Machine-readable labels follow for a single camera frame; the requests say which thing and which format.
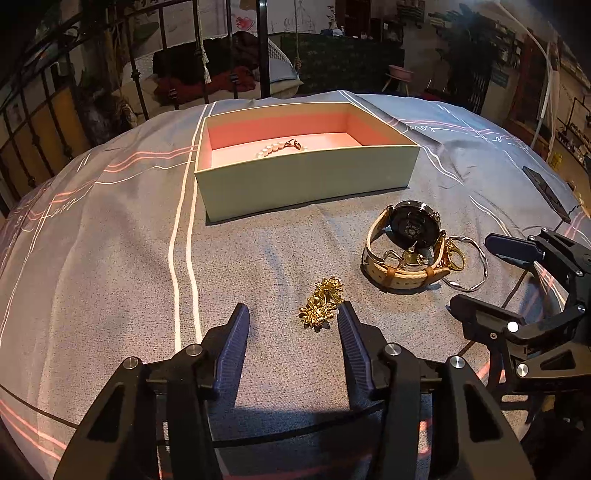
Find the thin silver bangle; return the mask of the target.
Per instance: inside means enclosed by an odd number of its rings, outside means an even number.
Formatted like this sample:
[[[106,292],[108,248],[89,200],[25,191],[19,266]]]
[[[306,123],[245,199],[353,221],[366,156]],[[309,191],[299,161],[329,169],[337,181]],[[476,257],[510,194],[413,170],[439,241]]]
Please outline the thin silver bangle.
[[[466,266],[460,272],[451,271],[443,282],[460,293],[475,293],[488,279],[488,260],[478,242],[467,236],[451,236],[448,239],[462,250]]]

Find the gold flower brooch cluster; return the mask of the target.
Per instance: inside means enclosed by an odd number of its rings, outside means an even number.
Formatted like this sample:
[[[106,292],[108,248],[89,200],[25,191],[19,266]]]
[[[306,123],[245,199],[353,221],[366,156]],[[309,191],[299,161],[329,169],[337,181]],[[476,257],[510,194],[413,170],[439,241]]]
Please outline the gold flower brooch cluster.
[[[304,328],[315,331],[329,329],[344,301],[342,280],[335,276],[324,278],[315,283],[314,292],[305,301],[304,306],[298,309],[298,317]]]

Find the wristwatch with tan leather strap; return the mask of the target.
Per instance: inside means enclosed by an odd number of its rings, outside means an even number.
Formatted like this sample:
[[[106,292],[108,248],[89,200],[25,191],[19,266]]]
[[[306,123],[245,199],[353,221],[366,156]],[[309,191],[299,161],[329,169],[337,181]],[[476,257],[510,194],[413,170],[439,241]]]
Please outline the wristwatch with tan leather strap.
[[[451,273],[440,214],[415,200],[387,206],[368,231],[361,270],[380,289],[421,291]]]

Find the black smartphone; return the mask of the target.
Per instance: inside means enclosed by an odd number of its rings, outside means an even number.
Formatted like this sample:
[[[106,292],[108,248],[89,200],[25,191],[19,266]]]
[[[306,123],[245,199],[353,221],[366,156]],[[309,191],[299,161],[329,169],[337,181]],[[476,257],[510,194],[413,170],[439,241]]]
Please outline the black smartphone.
[[[523,166],[522,171],[542,195],[548,206],[560,217],[561,221],[563,223],[570,224],[570,214],[566,211],[557,195],[551,189],[549,184],[544,180],[544,178],[538,172],[527,166]]]

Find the grey striped bed cover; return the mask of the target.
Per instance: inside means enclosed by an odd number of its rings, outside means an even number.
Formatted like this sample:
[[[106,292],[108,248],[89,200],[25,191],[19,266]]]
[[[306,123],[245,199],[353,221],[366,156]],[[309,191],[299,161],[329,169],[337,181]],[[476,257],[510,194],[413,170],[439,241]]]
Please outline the grey striped bed cover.
[[[230,478],[361,478],[372,420],[353,420],[339,332],[305,329],[297,313],[325,277],[345,286],[363,322],[415,355],[463,353],[480,375],[488,352],[468,347],[447,310],[452,290],[388,294],[360,270],[370,225],[405,199],[438,211],[445,230],[483,247],[490,233],[525,238],[554,229],[582,245],[590,220],[568,185],[522,141],[462,108],[346,91],[312,102],[352,103],[420,146],[409,186],[208,223],[194,178],[198,128],[250,108],[222,101],[157,116],[79,155],[24,199],[1,231],[1,417],[33,470],[57,468],[75,426],[128,356],[171,357],[249,307],[249,343],[235,406],[211,422],[217,439],[317,425],[315,435],[221,451]],[[563,223],[522,171],[549,184]],[[562,307],[547,274],[497,258],[476,295],[530,322]]]

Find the open pink-lined cardboard box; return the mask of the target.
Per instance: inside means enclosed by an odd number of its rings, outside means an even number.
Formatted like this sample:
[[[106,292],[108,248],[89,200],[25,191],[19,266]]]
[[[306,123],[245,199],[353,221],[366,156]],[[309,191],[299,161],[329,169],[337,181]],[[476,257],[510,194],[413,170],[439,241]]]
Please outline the open pink-lined cardboard box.
[[[259,106],[209,116],[197,188],[218,223],[301,204],[406,188],[420,147],[345,102]]]

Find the pink stool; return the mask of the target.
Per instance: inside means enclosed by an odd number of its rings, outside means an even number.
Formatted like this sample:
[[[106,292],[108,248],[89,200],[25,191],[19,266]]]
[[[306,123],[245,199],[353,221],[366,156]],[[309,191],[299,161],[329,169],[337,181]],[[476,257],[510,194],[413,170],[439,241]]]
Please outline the pink stool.
[[[397,90],[403,88],[402,92],[406,97],[410,95],[409,86],[414,79],[414,72],[404,67],[390,65],[387,72],[387,81],[382,88],[382,93],[385,93],[393,81],[397,82]]]

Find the dark green patterned sofa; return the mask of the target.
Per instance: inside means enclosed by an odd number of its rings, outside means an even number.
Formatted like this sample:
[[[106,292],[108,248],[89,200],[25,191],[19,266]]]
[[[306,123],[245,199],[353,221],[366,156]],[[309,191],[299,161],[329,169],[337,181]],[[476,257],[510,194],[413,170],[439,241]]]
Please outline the dark green patterned sofa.
[[[300,67],[302,95],[348,90],[379,93],[389,67],[403,66],[405,50],[393,40],[281,33],[270,37]]]

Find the red cloth on chair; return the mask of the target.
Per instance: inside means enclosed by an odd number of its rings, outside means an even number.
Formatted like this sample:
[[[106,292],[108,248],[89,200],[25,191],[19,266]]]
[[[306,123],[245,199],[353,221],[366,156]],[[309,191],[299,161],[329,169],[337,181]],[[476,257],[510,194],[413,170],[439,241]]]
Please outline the red cloth on chair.
[[[238,66],[235,75],[238,78],[236,83],[231,81],[229,70],[213,75],[209,82],[200,73],[165,74],[156,78],[153,98],[161,105],[181,105],[194,100],[211,99],[217,93],[233,97],[233,92],[239,94],[256,90],[256,80],[248,67]]]

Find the white wicker hanging chair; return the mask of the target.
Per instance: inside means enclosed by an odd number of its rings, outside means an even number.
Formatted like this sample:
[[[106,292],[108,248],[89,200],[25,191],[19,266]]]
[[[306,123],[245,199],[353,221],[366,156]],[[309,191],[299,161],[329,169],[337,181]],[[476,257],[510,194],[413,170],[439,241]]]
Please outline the white wicker hanging chair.
[[[144,100],[148,116],[155,117],[164,112],[172,111],[174,109],[173,103],[162,104],[156,96],[155,90],[157,88],[158,77],[153,72],[153,55],[161,53],[163,50],[156,50],[153,53],[142,55],[135,58],[135,66],[139,72],[139,84]],[[298,75],[296,67],[288,59],[287,55],[280,50],[280,47],[273,41],[269,40],[269,65],[270,65],[270,95],[280,99],[288,99],[297,94],[298,88],[304,85]],[[122,85],[119,89],[113,91],[113,96],[121,97],[127,101],[131,110],[138,117],[143,119],[143,110],[135,81],[132,79],[132,68],[130,61],[123,68]],[[238,98],[242,99],[259,99],[260,94],[259,83],[259,69],[253,74],[254,88],[247,91],[238,91]],[[214,93],[208,93],[209,100],[219,101],[232,99],[232,92],[228,89],[221,89]],[[179,108],[185,109],[192,106],[204,105],[204,98],[195,98],[187,101],[179,101]]]

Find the black iron bed frame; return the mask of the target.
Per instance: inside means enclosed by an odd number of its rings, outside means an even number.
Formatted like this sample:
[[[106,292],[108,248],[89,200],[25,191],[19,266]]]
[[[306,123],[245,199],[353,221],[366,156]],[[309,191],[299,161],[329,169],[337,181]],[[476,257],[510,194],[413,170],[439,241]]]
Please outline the black iron bed frame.
[[[153,55],[153,72],[211,77],[238,66],[256,73],[270,96],[265,1],[84,1],[61,19],[57,10],[1,88],[1,212],[75,156],[150,117],[135,58]],[[131,63],[143,119],[113,96]]]

